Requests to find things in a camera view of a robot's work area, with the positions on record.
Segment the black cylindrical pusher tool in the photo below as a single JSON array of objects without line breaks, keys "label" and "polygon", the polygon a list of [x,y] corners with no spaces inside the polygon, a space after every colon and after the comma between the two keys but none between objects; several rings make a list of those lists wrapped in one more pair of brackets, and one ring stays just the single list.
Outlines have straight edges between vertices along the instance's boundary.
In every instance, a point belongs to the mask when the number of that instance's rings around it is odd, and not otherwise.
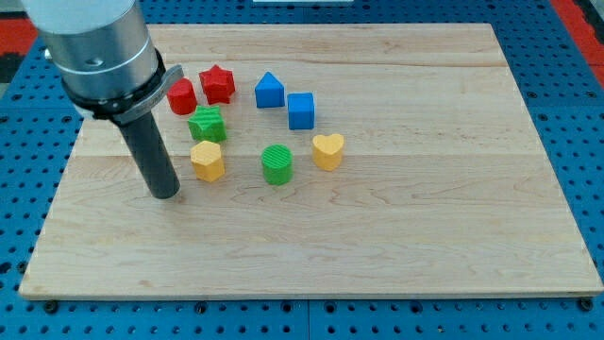
[{"label": "black cylindrical pusher tool", "polygon": [[146,112],[119,130],[150,194],[158,199],[174,196],[180,182],[152,113]]}]

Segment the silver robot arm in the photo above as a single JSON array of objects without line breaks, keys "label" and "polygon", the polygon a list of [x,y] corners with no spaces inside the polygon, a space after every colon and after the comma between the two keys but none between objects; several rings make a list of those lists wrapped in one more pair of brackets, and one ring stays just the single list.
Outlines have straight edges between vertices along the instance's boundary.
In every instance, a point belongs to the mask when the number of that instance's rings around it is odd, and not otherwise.
[{"label": "silver robot arm", "polygon": [[78,113],[119,130],[155,198],[180,183],[152,110],[184,77],[167,68],[137,0],[23,0]]}]

